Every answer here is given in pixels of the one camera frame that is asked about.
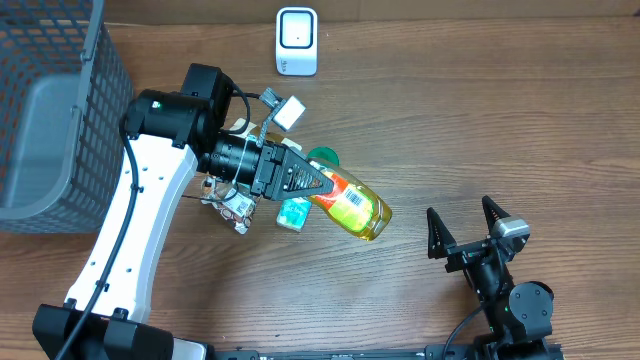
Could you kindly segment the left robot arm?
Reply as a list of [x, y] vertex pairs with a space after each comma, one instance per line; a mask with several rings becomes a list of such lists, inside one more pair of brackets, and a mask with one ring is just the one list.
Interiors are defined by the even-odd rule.
[[123, 166], [91, 255], [60, 306], [41, 305], [33, 334], [51, 359], [211, 359], [211, 345], [148, 323], [159, 258], [197, 173], [272, 201], [328, 194], [332, 181], [296, 149], [250, 142], [224, 126], [239, 87], [192, 64], [182, 88], [145, 90], [119, 123]]

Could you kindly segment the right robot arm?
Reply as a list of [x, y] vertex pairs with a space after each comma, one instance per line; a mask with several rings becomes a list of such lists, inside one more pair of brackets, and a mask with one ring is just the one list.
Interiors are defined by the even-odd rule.
[[[485, 238], [458, 244], [441, 217], [430, 208], [428, 257], [444, 259], [449, 273], [461, 271], [476, 294], [479, 306], [463, 319], [442, 345], [425, 347], [427, 359], [561, 359], [559, 345], [550, 346], [554, 293], [546, 284], [529, 281], [515, 284], [507, 268], [530, 237], [530, 226], [511, 215], [489, 196], [482, 198], [488, 227]], [[471, 344], [455, 346], [459, 333], [478, 314], [484, 314], [489, 332]]]

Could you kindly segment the brown white snack wrapper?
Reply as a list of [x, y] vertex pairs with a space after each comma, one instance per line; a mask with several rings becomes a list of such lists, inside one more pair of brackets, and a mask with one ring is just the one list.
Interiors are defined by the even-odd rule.
[[[249, 140], [255, 142], [260, 134], [260, 130], [259, 125], [249, 123], [248, 128], [237, 136], [243, 140], [249, 138]], [[266, 140], [285, 144], [291, 148], [302, 151], [300, 144], [278, 133], [267, 132]], [[244, 235], [251, 226], [253, 215], [260, 201], [259, 197], [250, 194], [249, 189], [248, 185], [239, 183], [233, 185], [218, 177], [207, 175], [201, 182], [202, 193], [198, 198], [201, 198], [200, 201], [202, 204], [213, 206], [226, 223], [236, 232]], [[224, 202], [212, 201], [224, 200], [228, 197], [230, 197], [230, 199]]]

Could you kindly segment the green lid jar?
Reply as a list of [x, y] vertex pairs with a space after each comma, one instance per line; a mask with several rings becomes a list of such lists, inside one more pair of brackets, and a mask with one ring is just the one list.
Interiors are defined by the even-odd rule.
[[340, 165], [338, 154], [330, 147], [316, 147], [309, 151], [308, 158], [318, 158], [336, 166]]

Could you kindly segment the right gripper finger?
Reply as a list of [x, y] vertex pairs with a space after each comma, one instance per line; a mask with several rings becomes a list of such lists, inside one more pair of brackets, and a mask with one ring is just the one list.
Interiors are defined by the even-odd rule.
[[498, 206], [488, 195], [482, 197], [482, 207], [484, 211], [485, 220], [489, 230], [489, 234], [494, 234], [494, 225], [501, 219], [510, 216], [508, 212]]
[[448, 256], [448, 250], [456, 246], [456, 241], [434, 208], [427, 212], [428, 257], [440, 259]]

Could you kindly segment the yellow dish soap bottle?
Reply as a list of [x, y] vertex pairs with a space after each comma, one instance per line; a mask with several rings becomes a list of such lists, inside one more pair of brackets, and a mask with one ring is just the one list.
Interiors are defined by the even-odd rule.
[[365, 241], [376, 239], [392, 218], [388, 204], [340, 166], [318, 157], [308, 162], [333, 182], [330, 193], [312, 195], [309, 201], [351, 235]]

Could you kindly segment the teal white tissue pack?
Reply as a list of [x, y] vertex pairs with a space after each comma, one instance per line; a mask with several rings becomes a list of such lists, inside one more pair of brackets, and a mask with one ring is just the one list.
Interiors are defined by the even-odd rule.
[[276, 224], [296, 232], [301, 232], [311, 207], [312, 203], [306, 198], [286, 199], [281, 204], [276, 217]]

